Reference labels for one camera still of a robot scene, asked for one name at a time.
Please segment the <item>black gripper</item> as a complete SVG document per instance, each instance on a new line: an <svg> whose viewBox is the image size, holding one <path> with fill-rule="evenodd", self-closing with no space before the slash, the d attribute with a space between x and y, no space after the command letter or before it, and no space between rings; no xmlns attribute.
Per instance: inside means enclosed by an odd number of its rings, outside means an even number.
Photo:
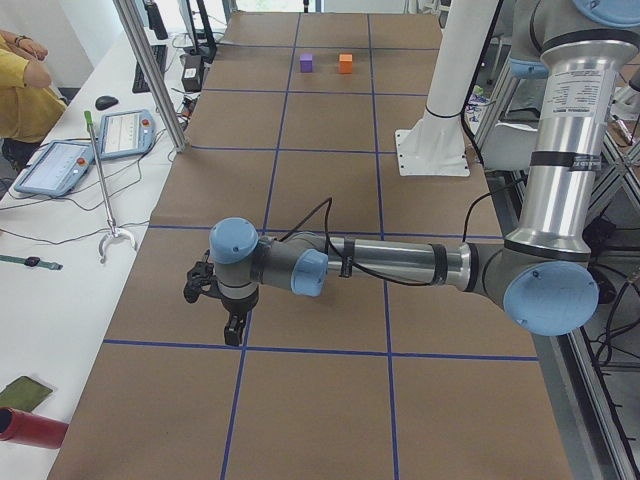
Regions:
<svg viewBox="0 0 640 480"><path fill-rule="evenodd" d="M241 346L246 327L246 315L257 305L258 295L252 294L241 299L223 297L221 302L229 312L229 318L224 327L224 342L227 346Z"/></svg>

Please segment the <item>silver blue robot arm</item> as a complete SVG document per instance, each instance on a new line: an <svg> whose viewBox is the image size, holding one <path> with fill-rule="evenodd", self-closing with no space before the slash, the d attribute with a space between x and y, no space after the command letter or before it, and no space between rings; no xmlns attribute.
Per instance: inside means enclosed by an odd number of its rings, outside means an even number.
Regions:
<svg viewBox="0 0 640 480"><path fill-rule="evenodd" d="M500 244L455 249L333 238L294 227L261 236L242 218L218 222L210 251L189 274L184 295L221 301L224 341L242 341L263 285L317 296L326 274L354 272L411 287L452 285L485 296L524 329L558 336L584 325L599 290L582 233L616 75L639 51L635 1L520 1L511 49L515 75L544 77L537 140L517 228Z"/></svg>

